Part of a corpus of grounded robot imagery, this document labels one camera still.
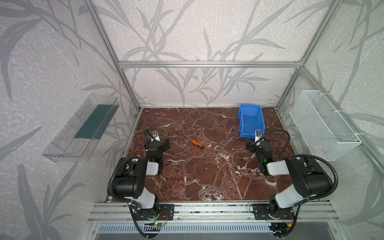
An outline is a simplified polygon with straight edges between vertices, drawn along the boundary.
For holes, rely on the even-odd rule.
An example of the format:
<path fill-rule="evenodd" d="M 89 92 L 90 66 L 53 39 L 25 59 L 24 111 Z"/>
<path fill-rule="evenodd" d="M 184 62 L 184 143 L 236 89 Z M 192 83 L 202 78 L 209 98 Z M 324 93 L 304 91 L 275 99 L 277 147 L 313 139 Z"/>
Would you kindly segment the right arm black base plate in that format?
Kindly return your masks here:
<path fill-rule="evenodd" d="M 274 203 L 252 204 L 249 211 L 256 220 L 294 220 L 295 214 L 292 208 L 282 209 Z"/>

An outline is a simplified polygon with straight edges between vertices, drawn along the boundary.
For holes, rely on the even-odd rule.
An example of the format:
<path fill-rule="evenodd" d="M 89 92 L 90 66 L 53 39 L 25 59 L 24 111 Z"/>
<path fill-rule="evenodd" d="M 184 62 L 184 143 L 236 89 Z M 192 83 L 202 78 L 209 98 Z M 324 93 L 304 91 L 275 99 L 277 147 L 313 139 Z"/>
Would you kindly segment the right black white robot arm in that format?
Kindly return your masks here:
<path fill-rule="evenodd" d="M 279 218 L 294 207 L 329 196 L 339 184 L 335 168 L 320 157 L 300 154 L 273 161 L 273 148 L 268 141 L 246 143 L 246 149 L 256 154 L 262 174 L 290 176 L 292 180 L 289 187 L 261 207 L 272 218 Z"/>

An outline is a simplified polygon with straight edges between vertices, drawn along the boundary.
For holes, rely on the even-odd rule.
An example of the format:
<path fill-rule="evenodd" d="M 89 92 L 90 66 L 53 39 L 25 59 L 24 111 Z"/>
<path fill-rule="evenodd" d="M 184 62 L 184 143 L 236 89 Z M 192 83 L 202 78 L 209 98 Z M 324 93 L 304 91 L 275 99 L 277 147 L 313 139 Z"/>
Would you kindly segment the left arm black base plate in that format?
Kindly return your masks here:
<path fill-rule="evenodd" d="M 174 218 L 175 205 L 159 204 L 152 209 L 134 210 L 133 213 L 137 221 L 154 221 L 155 219 L 171 221 Z"/>

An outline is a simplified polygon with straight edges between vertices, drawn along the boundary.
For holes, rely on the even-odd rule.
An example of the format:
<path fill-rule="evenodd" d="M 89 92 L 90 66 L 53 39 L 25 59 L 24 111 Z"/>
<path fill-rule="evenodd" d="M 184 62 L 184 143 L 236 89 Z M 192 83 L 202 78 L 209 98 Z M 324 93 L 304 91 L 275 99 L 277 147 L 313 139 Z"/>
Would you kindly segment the orange black handled screwdriver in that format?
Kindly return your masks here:
<path fill-rule="evenodd" d="M 198 147 L 199 149 L 203 150 L 203 149 L 205 148 L 205 146 L 204 146 L 203 144 L 201 144 L 201 143 L 199 143 L 199 142 L 197 142 L 197 141 L 191 139 L 190 137 L 188 137 L 188 136 L 186 136 L 186 135 L 184 135 L 184 134 L 183 134 L 183 136 L 185 136 L 187 139 L 189 139 L 189 140 L 191 141 L 191 143 L 192 143 L 193 145 L 195 145 L 196 147 Z"/>

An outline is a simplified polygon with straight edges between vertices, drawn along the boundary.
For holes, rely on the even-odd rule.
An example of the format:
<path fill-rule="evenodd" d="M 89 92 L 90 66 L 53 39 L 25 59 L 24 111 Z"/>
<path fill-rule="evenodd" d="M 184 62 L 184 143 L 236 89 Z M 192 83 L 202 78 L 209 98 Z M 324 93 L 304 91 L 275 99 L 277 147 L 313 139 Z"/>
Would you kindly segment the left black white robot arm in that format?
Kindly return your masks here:
<path fill-rule="evenodd" d="M 145 158 L 121 158 L 107 185 L 107 193 L 115 200 L 126 202 L 139 212 L 157 215 L 159 199 L 145 187 L 147 176 L 158 176 L 164 168 L 164 152 L 169 150 L 170 141 L 153 140 L 146 145 Z"/>

